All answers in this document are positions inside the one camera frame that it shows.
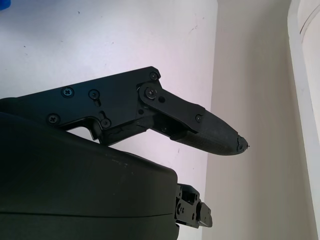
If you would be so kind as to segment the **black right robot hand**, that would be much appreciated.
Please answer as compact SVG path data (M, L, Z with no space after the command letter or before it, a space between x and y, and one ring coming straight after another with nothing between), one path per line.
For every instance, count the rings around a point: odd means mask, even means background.
M213 224L176 172L112 145L153 130L207 153L248 142L145 67L0 101L3 240L176 240Z

